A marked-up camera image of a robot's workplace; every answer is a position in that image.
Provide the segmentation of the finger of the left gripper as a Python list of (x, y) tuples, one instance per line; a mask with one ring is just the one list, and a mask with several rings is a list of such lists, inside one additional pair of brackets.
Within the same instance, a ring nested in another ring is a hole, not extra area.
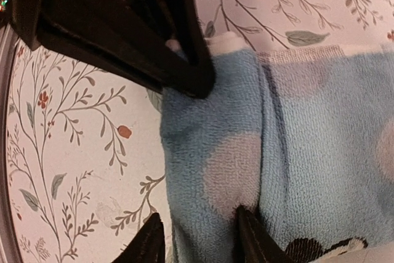
[(201, 33), (194, 0), (123, 0), (147, 29), (131, 44), (108, 50), (50, 34), (48, 48), (131, 80), (152, 91), (173, 88), (189, 97), (208, 96), (215, 81), (211, 55)]

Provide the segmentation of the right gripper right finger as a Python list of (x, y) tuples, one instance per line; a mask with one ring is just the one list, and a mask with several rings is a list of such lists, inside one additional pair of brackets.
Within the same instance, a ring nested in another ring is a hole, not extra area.
[(276, 244), (250, 210), (239, 206), (236, 215), (245, 262), (294, 262)]

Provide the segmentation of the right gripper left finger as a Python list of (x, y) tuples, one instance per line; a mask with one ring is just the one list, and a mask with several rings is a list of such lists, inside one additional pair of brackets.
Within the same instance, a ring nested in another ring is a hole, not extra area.
[(113, 263), (165, 263), (164, 226), (158, 213), (152, 214)]

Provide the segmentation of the blue cartoon towel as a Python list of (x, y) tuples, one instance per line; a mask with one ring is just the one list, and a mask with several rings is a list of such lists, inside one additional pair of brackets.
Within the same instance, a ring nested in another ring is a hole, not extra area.
[(281, 260), (393, 241), (393, 46), (257, 55), (207, 39), (208, 98), (163, 92), (161, 141), (175, 262), (244, 262), (236, 210)]

